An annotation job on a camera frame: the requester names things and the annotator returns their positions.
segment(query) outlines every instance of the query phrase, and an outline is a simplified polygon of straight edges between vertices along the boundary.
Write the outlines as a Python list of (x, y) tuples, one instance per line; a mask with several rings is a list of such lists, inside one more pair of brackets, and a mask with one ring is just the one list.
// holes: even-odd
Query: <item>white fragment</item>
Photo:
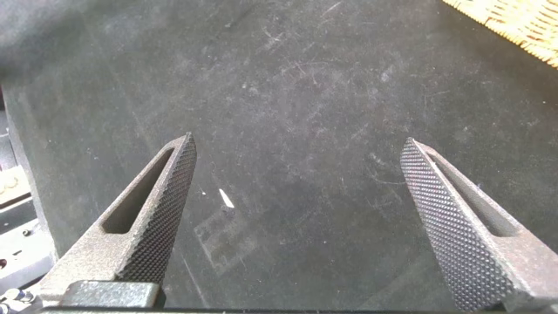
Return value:
[(235, 207), (233, 202), (231, 202), (230, 199), (228, 198), (228, 196), (225, 194), (225, 191), (223, 191), (222, 189), (219, 189), (219, 193), (221, 193), (221, 197), (223, 198), (223, 201), (225, 202), (225, 205), (227, 205), (228, 208), (234, 208)]

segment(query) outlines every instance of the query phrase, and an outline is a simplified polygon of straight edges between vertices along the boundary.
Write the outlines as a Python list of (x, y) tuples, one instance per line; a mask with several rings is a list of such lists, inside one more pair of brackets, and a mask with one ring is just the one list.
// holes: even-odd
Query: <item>woven material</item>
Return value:
[(409, 139), (401, 169), (457, 307), (476, 311), (495, 305), (513, 285), (432, 167)]
[(558, 1), (444, 0), (553, 67), (558, 67)]
[(163, 192), (157, 200), (156, 209), (148, 218), (146, 229), (139, 232), (140, 238), (125, 266), (117, 274), (120, 281), (162, 283), (165, 277), (194, 174), (196, 150), (192, 135), (187, 135), (175, 150), (178, 156), (162, 185)]

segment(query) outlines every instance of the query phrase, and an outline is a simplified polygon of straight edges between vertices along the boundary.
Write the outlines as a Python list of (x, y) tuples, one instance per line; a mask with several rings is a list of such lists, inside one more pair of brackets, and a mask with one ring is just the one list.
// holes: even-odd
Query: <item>screw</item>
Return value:
[(10, 306), (8, 304), (0, 304), (0, 314), (10, 314)]
[(35, 299), (35, 296), (29, 291), (17, 288), (7, 290), (3, 296), (8, 300), (20, 301), (23, 303), (31, 303)]

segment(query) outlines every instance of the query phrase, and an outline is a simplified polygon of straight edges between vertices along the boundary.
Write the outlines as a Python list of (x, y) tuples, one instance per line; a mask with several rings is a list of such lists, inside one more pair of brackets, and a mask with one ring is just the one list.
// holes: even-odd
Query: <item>wicker basket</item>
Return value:
[(558, 0), (444, 0), (558, 68)]

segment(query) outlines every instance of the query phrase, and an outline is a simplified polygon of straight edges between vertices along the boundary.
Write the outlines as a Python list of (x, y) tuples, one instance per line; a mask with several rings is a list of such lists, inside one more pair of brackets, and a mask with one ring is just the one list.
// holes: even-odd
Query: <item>black work surface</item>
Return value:
[(558, 250), (558, 72), (441, 2), (1, 7), (12, 131), (60, 255), (194, 133), (169, 306), (452, 309), (409, 136)]

